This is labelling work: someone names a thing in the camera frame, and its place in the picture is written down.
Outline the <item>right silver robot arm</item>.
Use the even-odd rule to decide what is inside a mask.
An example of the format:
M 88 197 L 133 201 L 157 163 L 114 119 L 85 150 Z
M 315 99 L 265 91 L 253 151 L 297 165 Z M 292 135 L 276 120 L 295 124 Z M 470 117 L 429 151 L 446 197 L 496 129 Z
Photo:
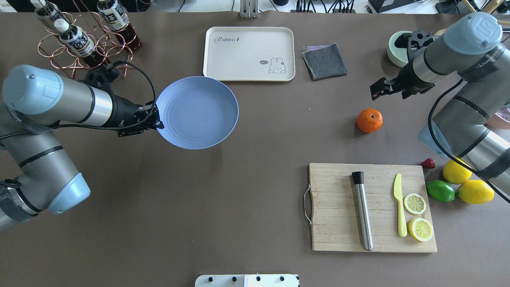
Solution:
M 466 84 L 437 114 L 430 111 L 420 140 L 461 159 L 508 194 L 509 143 L 485 126 L 509 105 L 510 56 L 502 34 L 497 19 L 485 12 L 463 16 L 438 37 L 414 31 L 407 39 L 408 63 L 394 79 L 381 78 L 370 90 L 372 100 L 398 92 L 406 99 L 458 73 Z

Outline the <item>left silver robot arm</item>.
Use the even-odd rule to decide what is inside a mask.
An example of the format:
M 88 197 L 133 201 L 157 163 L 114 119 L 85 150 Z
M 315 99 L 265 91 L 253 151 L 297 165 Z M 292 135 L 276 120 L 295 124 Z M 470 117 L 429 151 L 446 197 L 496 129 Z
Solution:
M 90 196 L 90 189 L 55 136 L 61 128 L 112 130 L 119 137 L 162 129 L 155 100 L 137 105 L 113 93 L 116 61 L 75 81 L 31 65 L 13 68 L 2 86 L 1 148 L 22 174 L 1 181 L 1 230 L 49 210 L 62 214 Z

